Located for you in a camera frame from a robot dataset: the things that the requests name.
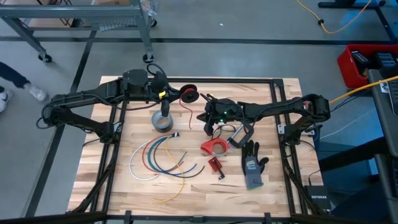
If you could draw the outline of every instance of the wooden table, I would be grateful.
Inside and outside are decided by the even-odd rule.
[[[109,82],[115,78],[117,77],[102,77],[101,83]],[[184,84],[171,83],[176,89]],[[217,98],[228,97],[234,101],[259,104],[271,102],[268,84],[195,84],[199,92],[211,93]],[[284,84],[287,99],[302,96],[297,78],[285,78]],[[142,105],[142,103],[132,102],[128,105],[128,108]],[[189,174],[195,174],[203,166],[205,166],[204,171],[194,178],[186,179],[182,193],[173,200],[165,203],[152,201],[152,198],[166,199],[173,196],[178,192],[182,180],[162,174],[150,181],[140,181],[130,175],[128,164],[131,154],[140,145],[162,134],[156,132],[150,123],[151,116],[160,109],[160,106],[148,110],[128,111],[122,132],[108,213],[124,215],[126,210],[131,210],[135,215],[262,217],[264,212],[269,212],[272,217],[290,217],[275,118],[263,118],[256,123],[252,139],[260,143],[259,158],[268,157],[269,162],[262,174],[264,185],[258,189],[247,190],[241,168],[240,150],[236,150],[236,152],[228,151],[227,156],[220,158],[223,172],[226,175],[222,180],[218,180],[219,173],[213,172],[208,164],[211,156],[204,155],[200,150],[201,143],[210,138],[203,131],[204,123],[196,119],[198,114],[204,112],[205,100],[199,98],[196,102],[186,106],[193,110],[192,130],[188,127],[190,112],[182,108],[177,101],[170,104],[170,113],[174,119],[174,128],[171,132],[178,131],[181,136],[170,139],[169,151],[174,158],[178,159],[185,151],[188,151],[182,165],[183,170],[198,164],[197,168]],[[91,118],[101,122],[107,121],[110,111],[109,106],[95,105]],[[291,114],[290,117],[292,122],[295,122],[300,116]],[[226,139],[230,135],[231,133],[223,133],[221,137]],[[86,141],[96,138],[96,135],[88,134]],[[313,143],[309,137],[302,136],[302,139]],[[103,145],[99,142],[84,147],[68,205],[69,210],[75,208],[94,186],[102,147]],[[319,169],[316,152],[311,146],[301,144],[297,146],[297,155],[303,184],[307,184],[308,175]],[[164,150],[164,144],[160,145],[156,156],[161,167],[174,166]],[[142,165],[141,153],[134,157],[132,164],[132,169],[138,177],[149,178],[153,176],[153,173]],[[323,184],[319,172],[311,176],[311,181],[313,185]],[[292,186],[296,211],[300,212],[298,193],[294,184]],[[101,209],[103,195],[104,187],[99,196],[98,210]]]

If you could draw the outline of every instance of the gray work glove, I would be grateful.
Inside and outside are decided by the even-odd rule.
[[[245,175],[246,187],[255,189],[263,186],[261,174],[266,168],[266,163],[269,161],[268,157],[262,158],[260,161],[257,156],[259,154],[260,144],[254,143],[253,140],[248,141],[242,147],[242,169]]]

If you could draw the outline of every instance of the person's foot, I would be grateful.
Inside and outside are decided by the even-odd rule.
[[[10,100],[11,96],[12,92],[9,90],[0,93],[0,113],[6,110],[8,101]]]
[[[36,86],[30,86],[29,87],[29,93],[32,94],[37,100],[44,101],[47,97],[47,93],[44,90],[41,90],[40,88]]]

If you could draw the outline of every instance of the gray floor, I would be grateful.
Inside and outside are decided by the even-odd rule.
[[[358,11],[318,9],[315,0],[303,0],[321,14],[327,28],[335,30]],[[396,29],[398,8],[383,9]],[[316,19],[293,0],[167,0],[160,3],[159,24],[153,37],[387,40],[374,11],[366,11],[349,29],[326,35]],[[16,35],[0,21],[1,35]],[[88,32],[36,32],[36,36],[88,37]],[[110,31],[98,37],[136,37],[134,31]],[[54,63],[43,64],[24,42],[0,42],[0,61],[9,64],[50,95],[67,93],[75,76],[85,43],[45,42]],[[322,94],[328,99],[346,91],[336,58],[344,46],[256,45],[256,44],[154,44],[156,62],[169,76],[297,77],[304,94]],[[80,83],[80,89],[95,88],[102,75],[121,75],[144,68],[142,44],[95,43]],[[28,93],[14,90],[8,109],[0,115],[0,218],[21,216],[37,178],[53,130],[38,130],[35,120],[42,104]],[[89,116],[92,107],[77,112]],[[362,144],[381,136],[371,98],[360,98],[332,114],[324,123],[323,135],[352,120],[341,132],[322,139],[347,145]],[[37,215],[63,213],[72,191],[85,134],[67,128],[58,149]]]

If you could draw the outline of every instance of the red toolbox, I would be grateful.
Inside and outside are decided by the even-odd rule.
[[[337,62],[343,75],[344,82],[348,88],[359,88],[368,84],[368,78],[359,74],[355,65],[352,51],[357,50],[369,60],[374,60],[376,52],[394,52],[398,55],[398,45],[371,45],[371,44],[350,44],[338,57]]]

